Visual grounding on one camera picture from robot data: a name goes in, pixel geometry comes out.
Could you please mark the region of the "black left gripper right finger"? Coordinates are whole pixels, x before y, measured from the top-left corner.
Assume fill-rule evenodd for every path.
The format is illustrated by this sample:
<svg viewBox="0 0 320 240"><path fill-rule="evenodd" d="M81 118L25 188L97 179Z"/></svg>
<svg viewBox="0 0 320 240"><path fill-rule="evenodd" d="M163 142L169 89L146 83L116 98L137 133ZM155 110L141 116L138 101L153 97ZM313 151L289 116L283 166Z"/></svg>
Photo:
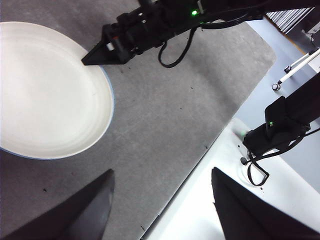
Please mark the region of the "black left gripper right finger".
<svg viewBox="0 0 320 240"><path fill-rule="evenodd" d="M219 168L211 170L214 206L227 240L318 240L320 233L273 207Z"/></svg>

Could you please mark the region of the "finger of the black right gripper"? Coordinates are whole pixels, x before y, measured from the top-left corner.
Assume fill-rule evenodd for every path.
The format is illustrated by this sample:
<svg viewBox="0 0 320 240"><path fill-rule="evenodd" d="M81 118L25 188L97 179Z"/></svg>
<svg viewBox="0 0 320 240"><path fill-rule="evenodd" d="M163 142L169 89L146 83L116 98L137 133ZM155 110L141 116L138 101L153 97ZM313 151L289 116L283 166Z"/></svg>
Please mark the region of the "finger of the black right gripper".
<svg viewBox="0 0 320 240"><path fill-rule="evenodd" d="M100 41L81 59L81 62L85 66L124 65L130 59L131 52L123 48L119 41L109 43Z"/></svg>

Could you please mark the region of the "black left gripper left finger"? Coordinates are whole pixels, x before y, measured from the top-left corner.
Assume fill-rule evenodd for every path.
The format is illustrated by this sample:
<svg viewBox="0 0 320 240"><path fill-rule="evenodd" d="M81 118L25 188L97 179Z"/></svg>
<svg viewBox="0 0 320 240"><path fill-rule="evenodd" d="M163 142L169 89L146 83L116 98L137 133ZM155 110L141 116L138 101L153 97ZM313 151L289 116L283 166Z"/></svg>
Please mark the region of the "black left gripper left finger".
<svg viewBox="0 0 320 240"><path fill-rule="evenodd" d="M112 209L115 171L108 169L68 199L3 240L101 240Z"/></svg>

